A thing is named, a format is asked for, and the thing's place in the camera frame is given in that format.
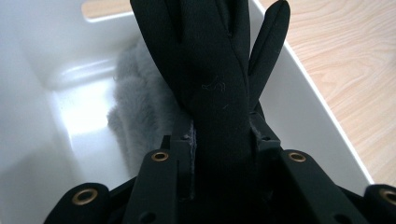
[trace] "wooden table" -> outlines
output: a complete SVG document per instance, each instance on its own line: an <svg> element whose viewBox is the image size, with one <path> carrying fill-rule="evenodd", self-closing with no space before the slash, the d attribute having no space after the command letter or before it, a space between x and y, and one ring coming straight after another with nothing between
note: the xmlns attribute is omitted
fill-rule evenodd
<svg viewBox="0 0 396 224"><path fill-rule="evenodd" d="M396 1L289 3L287 40L374 181L396 186ZM82 10L95 18L131 7L128 0L91 0Z"/></svg>

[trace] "gray plush toy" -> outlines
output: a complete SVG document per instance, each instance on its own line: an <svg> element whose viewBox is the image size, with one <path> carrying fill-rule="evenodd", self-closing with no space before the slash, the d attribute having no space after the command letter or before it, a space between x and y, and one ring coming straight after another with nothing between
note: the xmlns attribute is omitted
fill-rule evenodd
<svg viewBox="0 0 396 224"><path fill-rule="evenodd" d="M179 108L149 54L143 38L119 57L108 127L117 136L130 175L136 176L144 156L171 134Z"/></svg>

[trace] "white container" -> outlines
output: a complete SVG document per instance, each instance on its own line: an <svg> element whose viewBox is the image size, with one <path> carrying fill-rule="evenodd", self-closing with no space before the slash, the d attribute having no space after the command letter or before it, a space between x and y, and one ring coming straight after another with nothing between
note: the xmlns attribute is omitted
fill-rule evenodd
<svg viewBox="0 0 396 224"><path fill-rule="evenodd" d="M0 3L0 223L42 223L74 186L130 178L106 115L117 56L140 32L132 14L87 21L83 2ZM250 2L252 39L263 12ZM309 153L346 189L372 183L287 43L261 101L283 148Z"/></svg>

